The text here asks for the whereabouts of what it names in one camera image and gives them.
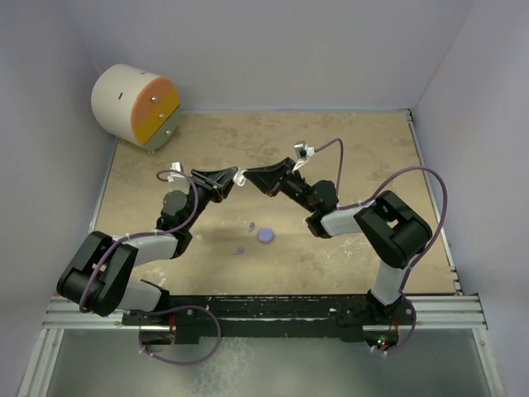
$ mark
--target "purple disc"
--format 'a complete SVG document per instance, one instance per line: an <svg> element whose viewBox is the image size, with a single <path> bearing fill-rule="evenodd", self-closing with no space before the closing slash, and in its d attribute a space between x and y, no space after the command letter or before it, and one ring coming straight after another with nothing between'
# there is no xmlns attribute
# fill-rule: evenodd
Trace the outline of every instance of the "purple disc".
<svg viewBox="0 0 529 397"><path fill-rule="evenodd" d="M268 244L274 240L274 232L269 227L262 227L257 231L257 239L264 244Z"/></svg>

